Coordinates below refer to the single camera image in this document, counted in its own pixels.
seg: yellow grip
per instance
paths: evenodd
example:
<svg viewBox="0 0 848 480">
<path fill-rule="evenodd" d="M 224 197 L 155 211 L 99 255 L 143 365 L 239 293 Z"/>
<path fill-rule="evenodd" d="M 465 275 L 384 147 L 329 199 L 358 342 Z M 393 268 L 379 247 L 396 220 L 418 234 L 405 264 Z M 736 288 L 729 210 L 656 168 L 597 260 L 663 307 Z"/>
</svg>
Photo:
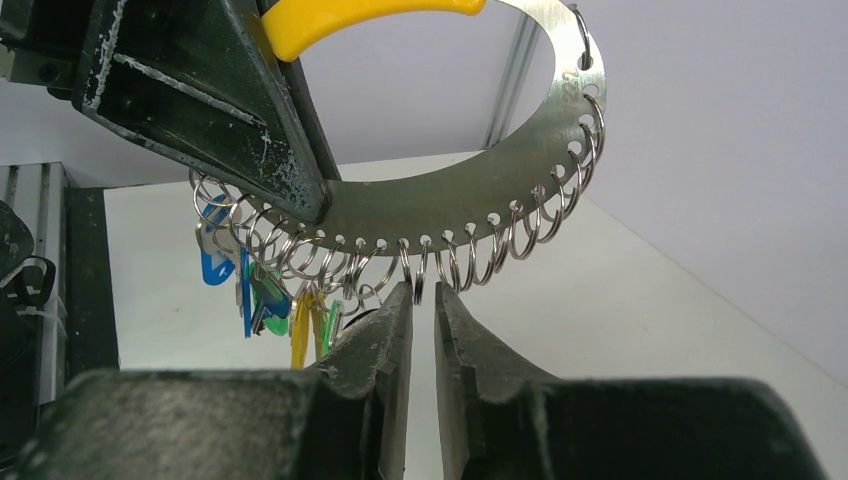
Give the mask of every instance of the yellow grip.
<svg viewBox="0 0 848 480">
<path fill-rule="evenodd" d="M 262 16 L 262 25 L 274 55 L 291 62 L 318 40 L 365 20 L 424 10 L 476 15 L 485 3 L 486 0 L 280 0 Z"/>
</svg>

